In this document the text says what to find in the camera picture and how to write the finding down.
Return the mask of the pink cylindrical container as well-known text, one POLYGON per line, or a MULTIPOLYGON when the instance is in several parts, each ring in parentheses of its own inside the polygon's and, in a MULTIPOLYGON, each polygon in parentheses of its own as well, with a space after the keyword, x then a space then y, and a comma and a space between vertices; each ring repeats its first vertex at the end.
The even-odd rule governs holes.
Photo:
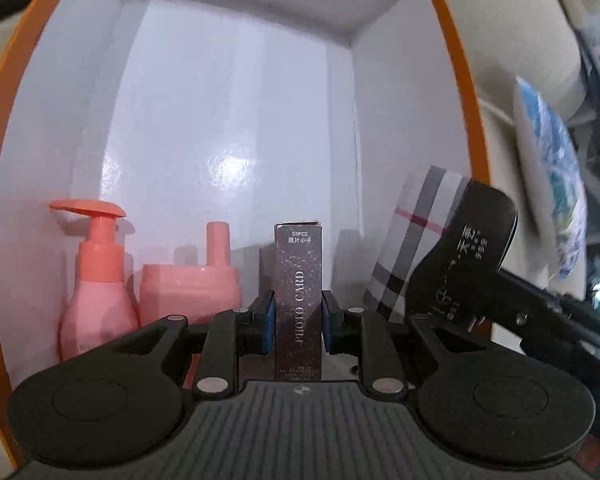
POLYGON ((151 263, 140 280, 140 325, 169 315, 183 315, 189 324, 209 323, 220 312, 242 306, 239 273, 230 262, 230 226, 207 224, 207 262, 203 266, 151 263))

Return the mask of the photo card box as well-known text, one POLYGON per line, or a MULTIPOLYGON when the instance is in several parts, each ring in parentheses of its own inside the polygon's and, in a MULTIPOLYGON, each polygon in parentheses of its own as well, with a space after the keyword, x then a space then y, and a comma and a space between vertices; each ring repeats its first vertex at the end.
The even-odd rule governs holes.
POLYGON ((322 226, 279 223, 274 230, 275 378, 322 376, 322 226))

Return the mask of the plaid striped box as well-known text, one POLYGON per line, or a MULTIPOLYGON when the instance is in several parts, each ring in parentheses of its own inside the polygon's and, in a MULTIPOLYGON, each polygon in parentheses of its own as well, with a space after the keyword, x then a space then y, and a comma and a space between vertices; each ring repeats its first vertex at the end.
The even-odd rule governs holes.
POLYGON ((404 321, 408 281, 438 244, 468 183, 461 174, 437 166, 410 173, 366 285, 363 304, 367 309, 389 322, 404 321))

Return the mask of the pink pump bottle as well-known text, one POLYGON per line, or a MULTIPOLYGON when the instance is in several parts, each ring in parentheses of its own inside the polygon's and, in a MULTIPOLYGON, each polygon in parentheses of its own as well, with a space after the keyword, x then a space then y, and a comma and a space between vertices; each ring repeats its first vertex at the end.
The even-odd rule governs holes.
POLYGON ((117 242, 117 221, 125 212, 104 200, 54 200, 50 208, 90 219, 59 331, 60 357, 69 361, 138 329, 124 281, 124 247, 117 242))

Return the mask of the orange cardboard box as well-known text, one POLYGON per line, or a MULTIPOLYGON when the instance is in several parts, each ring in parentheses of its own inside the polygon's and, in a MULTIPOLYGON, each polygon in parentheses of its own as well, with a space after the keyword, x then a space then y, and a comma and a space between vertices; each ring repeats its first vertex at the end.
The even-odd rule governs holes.
POLYGON ((362 292, 408 172, 491 179, 446 0, 33 0, 0 58, 0 476, 16 385, 58 360, 84 230, 128 215, 125 283, 190 263, 224 220, 247 298, 276 223, 323 227, 326 285, 362 292))

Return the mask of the blue patterned white cushion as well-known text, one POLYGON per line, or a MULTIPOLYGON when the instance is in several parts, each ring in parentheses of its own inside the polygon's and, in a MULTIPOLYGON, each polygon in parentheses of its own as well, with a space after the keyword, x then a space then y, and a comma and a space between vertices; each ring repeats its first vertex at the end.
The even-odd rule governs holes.
POLYGON ((588 204, 576 149, 562 118, 524 78, 513 94, 524 189, 550 275, 564 280, 584 254, 588 204))

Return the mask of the beige fabric sofa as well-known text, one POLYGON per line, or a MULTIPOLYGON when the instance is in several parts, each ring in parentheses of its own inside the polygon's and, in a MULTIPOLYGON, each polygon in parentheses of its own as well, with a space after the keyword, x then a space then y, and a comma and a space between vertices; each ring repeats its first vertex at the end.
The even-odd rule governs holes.
MULTIPOLYGON (((571 119, 578 114, 585 100, 585 82, 576 33, 559 0, 446 1, 464 46, 475 85, 491 168, 491 183, 515 202, 519 214, 517 232, 504 266, 536 286, 582 297, 586 287, 584 262, 579 262, 564 280, 550 275, 524 192, 513 121, 513 94, 518 77, 524 78, 538 90, 562 118, 571 119)), ((77 214, 65 215, 71 222, 84 223, 84 230, 76 244, 77 255, 78 245, 86 235, 88 222, 77 214)), ((259 263, 266 269, 266 274, 259 278, 254 297, 247 298, 242 287, 242 299, 245 302, 250 302, 272 284, 274 228, 272 240, 259 252, 259 263)), ((232 229, 230 247, 233 263, 242 283, 242 274, 234 260, 232 229)), ((76 255, 73 259, 73 288, 69 299, 76 284, 76 255)), ((326 285, 324 281, 323 285, 343 304, 359 304, 369 278, 370 275, 362 292, 356 297, 349 297, 341 290, 326 285)))

